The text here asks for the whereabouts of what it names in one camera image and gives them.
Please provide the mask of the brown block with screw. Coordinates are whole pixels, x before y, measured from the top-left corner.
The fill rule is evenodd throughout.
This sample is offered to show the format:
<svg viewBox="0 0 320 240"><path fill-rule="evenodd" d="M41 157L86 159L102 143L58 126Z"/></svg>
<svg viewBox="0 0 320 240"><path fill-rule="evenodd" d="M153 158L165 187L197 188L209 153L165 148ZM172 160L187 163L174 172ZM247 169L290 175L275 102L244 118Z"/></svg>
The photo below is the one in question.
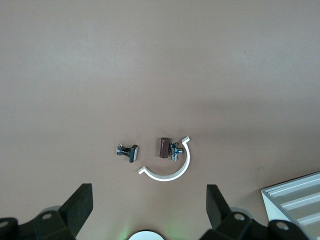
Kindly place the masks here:
<svg viewBox="0 0 320 240"><path fill-rule="evenodd" d="M159 148L159 157L162 159L167 159L169 157L169 148L170 148L169 137L162 137L160 139L160 148Z"/></svg>

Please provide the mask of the black square push button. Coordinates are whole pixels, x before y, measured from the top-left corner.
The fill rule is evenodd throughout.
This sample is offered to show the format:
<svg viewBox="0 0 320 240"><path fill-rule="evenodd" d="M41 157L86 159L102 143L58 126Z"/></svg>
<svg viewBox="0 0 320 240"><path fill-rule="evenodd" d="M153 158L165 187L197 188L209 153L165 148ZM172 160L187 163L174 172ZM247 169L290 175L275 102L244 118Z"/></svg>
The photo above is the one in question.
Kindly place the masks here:
<svg viewBox="0 0 320 240"><path fill-rule="evenodd" d="M136 144L132 145L131 147L124 147L122 144L120 144L116 148L116 154L118 156L127 156L129 158L129 162L133 163L137 159L138 149L139 146Z"/></svg>

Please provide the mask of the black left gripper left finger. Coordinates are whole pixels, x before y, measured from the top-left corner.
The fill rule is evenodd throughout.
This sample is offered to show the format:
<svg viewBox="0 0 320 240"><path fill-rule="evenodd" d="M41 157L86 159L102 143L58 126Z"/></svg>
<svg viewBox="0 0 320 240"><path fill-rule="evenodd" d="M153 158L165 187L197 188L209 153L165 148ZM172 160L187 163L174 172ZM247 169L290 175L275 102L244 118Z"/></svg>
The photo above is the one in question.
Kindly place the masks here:
<svg viewBox="0 0 320 240"><path fill-rule="evenodd" d="M93 186L83 183L64 204L48 207L24 224L0 218L0 240L76 240L92 211Z"/></svg>

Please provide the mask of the white curved pipe clamp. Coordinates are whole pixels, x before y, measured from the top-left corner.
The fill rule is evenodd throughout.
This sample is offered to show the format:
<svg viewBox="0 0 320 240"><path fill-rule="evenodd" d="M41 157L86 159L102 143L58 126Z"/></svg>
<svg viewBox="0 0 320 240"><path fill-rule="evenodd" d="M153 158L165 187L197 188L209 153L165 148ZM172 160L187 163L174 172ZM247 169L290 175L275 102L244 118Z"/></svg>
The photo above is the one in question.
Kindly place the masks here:
<svg viewBox="0 0 320 240"><path fill-rule="evenodd" d="M170 182L170 181L174 181L178 178L180 178L188 169L190 162L191 162L191 154L190 154L190 149L188 146L188 143L190 141L190 137L186 136L185 138L183 138L181 140L181 143L184 147L184 150L186 152L186 159L184 164L182 165L182 167L176 171L175 173L169 174L169 175L159 175L159 174L155 174L154 172L150 171L146 166L143 166L142 168L140 168L138 170L138 174L142 175L142 174L146 174L149 178L158 181L158 182Z"/></svg>

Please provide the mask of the chrome valve fitting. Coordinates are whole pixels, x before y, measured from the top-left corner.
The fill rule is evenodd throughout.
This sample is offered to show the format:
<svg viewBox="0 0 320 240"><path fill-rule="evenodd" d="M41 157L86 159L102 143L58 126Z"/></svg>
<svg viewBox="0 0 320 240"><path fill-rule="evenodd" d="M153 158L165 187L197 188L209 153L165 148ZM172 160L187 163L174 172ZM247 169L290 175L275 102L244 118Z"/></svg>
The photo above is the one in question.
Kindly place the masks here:
<svg viewBox="0 0 320 240"><path fill-rule="evenodd" d="M184 153L184 150L183 148L179 147L179 144L177 142L170 142L169 152L171 160L175 162L178 160L178 156Z"/></svg>

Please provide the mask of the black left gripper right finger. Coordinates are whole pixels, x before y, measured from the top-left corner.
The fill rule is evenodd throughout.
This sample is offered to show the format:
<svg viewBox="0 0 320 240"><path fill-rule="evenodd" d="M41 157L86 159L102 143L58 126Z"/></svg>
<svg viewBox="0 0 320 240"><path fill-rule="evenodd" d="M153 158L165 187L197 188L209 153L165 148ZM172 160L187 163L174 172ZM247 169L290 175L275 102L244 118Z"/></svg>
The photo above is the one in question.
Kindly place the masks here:
<svg viewBox="0 0 320 240"><path fill-rule="evenodd" d="M233 211L218 186L206 186L206 212L211 229L206 240L310 240L296 224L272 220L268 226L241 211Z"/></svg>

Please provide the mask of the white divided plastic bin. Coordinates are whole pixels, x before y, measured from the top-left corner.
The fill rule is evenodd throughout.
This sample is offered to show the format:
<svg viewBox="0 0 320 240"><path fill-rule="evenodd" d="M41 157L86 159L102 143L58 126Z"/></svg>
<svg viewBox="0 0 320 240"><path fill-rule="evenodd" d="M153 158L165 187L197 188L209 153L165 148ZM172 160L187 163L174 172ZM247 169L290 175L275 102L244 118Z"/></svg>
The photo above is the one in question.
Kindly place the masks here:
<svg viewBox="0 0 320 240"><path fill-rule="evenodd" d="M320 240L320 171L261 190L268 219L298 225L310 240Z"/></svg>

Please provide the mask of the brown table mat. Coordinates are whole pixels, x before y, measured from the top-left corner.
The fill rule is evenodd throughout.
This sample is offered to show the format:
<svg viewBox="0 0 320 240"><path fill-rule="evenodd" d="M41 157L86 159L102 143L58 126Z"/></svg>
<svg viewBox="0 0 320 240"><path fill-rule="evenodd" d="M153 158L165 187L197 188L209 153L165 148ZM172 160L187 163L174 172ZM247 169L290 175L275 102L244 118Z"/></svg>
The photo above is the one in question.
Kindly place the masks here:
<svg viewBox="0 0 320 240"><path fill-rule="evenodd" d="M181 177L138 174L186 136ZM78 240L198 240L208 184L266 225L261 189L316 171L320 0L0 0L0 218L91 183Z"/></svg>

